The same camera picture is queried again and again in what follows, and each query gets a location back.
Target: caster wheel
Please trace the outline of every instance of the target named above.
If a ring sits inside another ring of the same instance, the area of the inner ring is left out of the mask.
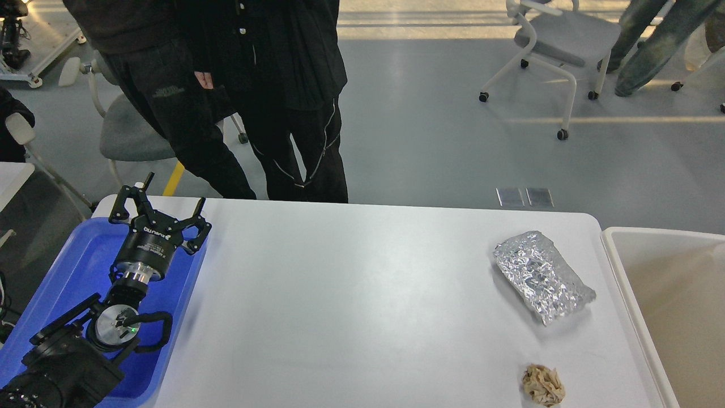
[[[30,88],[40,88],[43,85],[43,80],[38,78],[37,76],[33,77],[28,81],[28,86]]]

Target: blue tray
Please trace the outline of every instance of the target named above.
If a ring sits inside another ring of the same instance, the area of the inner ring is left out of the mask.
[[[111,287],[109,267],[127,233],[126,225],[110,224],[107,219],[90,219],[76,227],[0,349],[0,387],[25,371],[20,361],[32,348],[28,340],[40,329],[93,293],[105,297]],[[205,253],[206,245],[194,256],[178,249],[166,278],[149,284],[140,312],[168,311],[173,315],[169,343],[154,353],[132,353],[120,365],[125,378],[98,407],[136,408],[159,388]],[[161,322],[143,325],[138,334],[141,345],[155,344],[161,327]]]

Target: black jacket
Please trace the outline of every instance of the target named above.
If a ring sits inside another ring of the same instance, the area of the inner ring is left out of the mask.
[[[106,54],[138,51],[180,35],[173,0],[63,0],[63,4],[94,48]]]
[[[261,81],[281,88],[287,108],[316,110],[347,83],[337,46],[339,0],[177,5],[195,69],[211,72],[215,85],[243,91]]]

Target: hand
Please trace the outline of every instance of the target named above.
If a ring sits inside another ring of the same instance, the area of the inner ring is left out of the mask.
[[[200,73],[198,71],[194,71],[194,75],[196,76],[196,79],[199,81],[199,85],[201,85],[202,88],[214,89],[214,82],[212,82],[211,73]]]

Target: gray chair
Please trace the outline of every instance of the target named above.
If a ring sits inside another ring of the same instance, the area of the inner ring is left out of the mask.
[[[75,83],[79,72],[88,75],[91,98],[96,110],[103,117],[100,150],[108,159],[111,173],[119,188],[123,182],[118,174],[117,161],[156,161],[175,157],[169,142],[144,120],[124,94],[116,97],[108,109],[103,108],[99,100],[96,74],[100,73],[113,85],[118,86],[119,83],[98,51],[94,51],[92,61],[84,64],[81,64],[78,57],[69,58],[63,67],[59,86],[70,86]],[[235,115],[231,118],[239,131],[239,141],[245,143],[247,136],[241,122]],[[223,123],[220,122],[218,126],[222,128]]]
[[[568,128],[576,93],[576,78],[560,66],[595,67],[597,61],[603,59],[604,68],[599,74],[594,90],[588,95],[590,100],[597,99],[604,84],[610,50],[617,41],[621,29],[615,23],[580,13],[579,0],[572,0],[573,11],[544,5],[550,1],[506,0],[508,16],[514,19],[515,24],[521,25],[514,42],[522,47],[522,50],[483,85],[478,100],[488,102],[489,90],[493,84],[516,65],[527,68],[531,63],[557,73],[569,82],[569,95],[564,107],[561,130],[557,133],[559,140],[565,140],[569,137]],[[531,9],[541,14],[528,20],[526,13]]]
[[[716,53],[712,54],[710,58],[708,58],[707,61],[698,68],[695,72],[689,74],[685,79],[682,81],[677,81],[672,84],[670,89],[677,92],[688,82],[692,81],[699,75],[701,75],[703,72],[707,71],[710,67],[717,67],[722,66],[723,63],[725,63],[725,46],[723,48],[720,48]],[[720,104],[720,112],[725,113],[725,103]]]

